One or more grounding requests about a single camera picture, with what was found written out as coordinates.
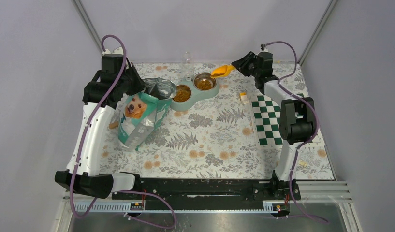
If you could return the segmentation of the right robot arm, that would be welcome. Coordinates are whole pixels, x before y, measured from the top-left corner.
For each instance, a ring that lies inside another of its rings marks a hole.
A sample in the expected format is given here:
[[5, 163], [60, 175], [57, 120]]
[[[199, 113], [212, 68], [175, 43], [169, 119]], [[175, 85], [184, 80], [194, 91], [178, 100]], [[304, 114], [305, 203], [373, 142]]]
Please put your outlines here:
[[279, 133], [282, 152], [269, 184], [272, 197], [282, 199], [295, 185], [294, 173], [298, 164], [299, 149], [311, 142], [318, 131], [314, 100], [291, 93], [273, 74], [273, 55], [262, 51], [249, 52], [231, 65], [242, 75], [254, 77], [256, 88], [280, 107]]

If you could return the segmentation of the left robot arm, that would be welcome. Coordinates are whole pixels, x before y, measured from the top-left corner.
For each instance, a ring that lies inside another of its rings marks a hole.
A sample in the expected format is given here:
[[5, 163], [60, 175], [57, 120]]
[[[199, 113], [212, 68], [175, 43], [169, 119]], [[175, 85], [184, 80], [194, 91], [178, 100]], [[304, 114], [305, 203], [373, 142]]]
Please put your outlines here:
[[123, 55], [102, 56], [101, 69], [84, 88], [82, 124], [75, 149], [66, 169], [56, 172], [56, 183], [75, 194], [101, 199], [123, 187], [132, 199], [142, 194], [142, 186], [132, 174], [101, 174], [100, 154], [118, 102], [144, 87], [137, 70]]

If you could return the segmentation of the orange plastic scoop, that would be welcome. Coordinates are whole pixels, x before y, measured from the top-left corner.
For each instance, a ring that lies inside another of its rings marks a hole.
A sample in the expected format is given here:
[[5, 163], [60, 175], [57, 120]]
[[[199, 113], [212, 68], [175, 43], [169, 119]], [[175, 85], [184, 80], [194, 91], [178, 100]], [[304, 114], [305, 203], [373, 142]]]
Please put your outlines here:
[[230, 75], [230, 73], [231, 73], [233, 70], [235, 70], [235, 67], [234, 67], [233, 65], [231, 65], [231, 64], [229, 64], [229, 65], [223, 65], [223, 66], [220, 66], [220, 67], [215, 68], [215, 69], [211, 72], [210, 77], [211, 77], [211, 78], [214, 78], [214, 79], [216, 79], [216, 78], [222, 78], [222, 77], [227, 77], [227, 76]]

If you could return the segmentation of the green pet food bag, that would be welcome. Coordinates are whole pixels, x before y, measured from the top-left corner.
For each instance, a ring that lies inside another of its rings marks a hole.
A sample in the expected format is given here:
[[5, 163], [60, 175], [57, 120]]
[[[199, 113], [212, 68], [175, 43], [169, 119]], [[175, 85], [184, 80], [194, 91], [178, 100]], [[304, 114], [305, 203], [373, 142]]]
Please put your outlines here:
[[117, 128], [119, 147], [133, 151], [155, 131], [167, 116], [176, 85], [163, 78], [146, 78], [145, 89], [124, 101], [122, 116], [110, 128]]

